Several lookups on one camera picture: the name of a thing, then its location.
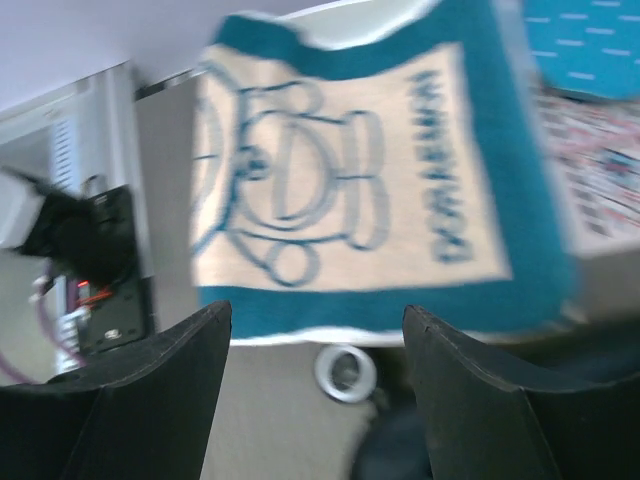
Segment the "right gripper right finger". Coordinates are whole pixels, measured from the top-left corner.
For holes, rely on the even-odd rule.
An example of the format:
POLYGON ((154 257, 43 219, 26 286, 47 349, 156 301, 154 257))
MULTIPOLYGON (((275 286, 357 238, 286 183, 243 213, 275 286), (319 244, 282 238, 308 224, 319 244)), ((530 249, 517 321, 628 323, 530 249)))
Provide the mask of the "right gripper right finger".
POLYGON ((409 306, 403 334, 435 478, 638 477, 637 322, 501 346, 409 306))

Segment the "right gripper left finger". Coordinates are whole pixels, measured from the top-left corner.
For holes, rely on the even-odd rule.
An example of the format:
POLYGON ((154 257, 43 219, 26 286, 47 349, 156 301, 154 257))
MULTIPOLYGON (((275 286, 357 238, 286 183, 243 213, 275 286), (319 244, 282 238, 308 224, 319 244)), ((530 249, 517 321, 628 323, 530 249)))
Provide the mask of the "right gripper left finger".
POLYGON ((199 478, 231 315, 217 301, 45 384, 2 388, 2 478, 199 478))

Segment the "yellow Pikachu hard suitcase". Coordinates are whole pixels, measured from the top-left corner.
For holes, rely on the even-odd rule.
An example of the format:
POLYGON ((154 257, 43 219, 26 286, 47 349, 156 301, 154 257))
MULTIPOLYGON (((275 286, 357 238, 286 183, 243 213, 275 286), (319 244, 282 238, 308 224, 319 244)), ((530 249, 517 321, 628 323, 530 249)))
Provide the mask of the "yellow Pikachu hard suitcase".
POLYGON ((429 454, 402 347, 323 347, 314 362, 319 389, 373 415, 356 441, 350 479, 431 479, 429 454))

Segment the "teal Doraemon towel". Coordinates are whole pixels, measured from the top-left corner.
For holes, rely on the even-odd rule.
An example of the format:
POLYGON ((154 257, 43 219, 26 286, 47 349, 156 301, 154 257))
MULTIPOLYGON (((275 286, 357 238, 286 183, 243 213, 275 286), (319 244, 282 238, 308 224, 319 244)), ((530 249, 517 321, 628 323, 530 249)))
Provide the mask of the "teal Doraemon towel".
POLYGON ((396 343, 409 305, 486 338, 551 329, 576 269, 525 53, 499 1, 340 50, 227 17, 199 65, 190 253, 233 342, 396 343))

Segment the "white square tray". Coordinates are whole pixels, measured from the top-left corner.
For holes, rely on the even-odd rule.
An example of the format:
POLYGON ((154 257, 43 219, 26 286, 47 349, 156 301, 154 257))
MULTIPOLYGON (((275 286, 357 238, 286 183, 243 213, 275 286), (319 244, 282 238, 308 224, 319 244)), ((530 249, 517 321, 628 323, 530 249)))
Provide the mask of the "white square tray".
POLYGON ((340 50, 380 41, 438 4, 436 0, 334 1, 278 20, 300 32, 305 44, 340 50))

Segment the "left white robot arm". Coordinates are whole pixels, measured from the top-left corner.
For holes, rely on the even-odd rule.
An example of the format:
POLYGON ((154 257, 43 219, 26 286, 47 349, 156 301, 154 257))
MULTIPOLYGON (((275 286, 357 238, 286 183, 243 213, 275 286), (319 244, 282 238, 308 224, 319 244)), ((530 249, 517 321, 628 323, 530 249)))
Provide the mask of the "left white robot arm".
POLYGON ((47 258, 61 273, 96 287, 124 282, 139 265, 131 192, 120 186, 77 197, 3 166, 1 248, 47 258))

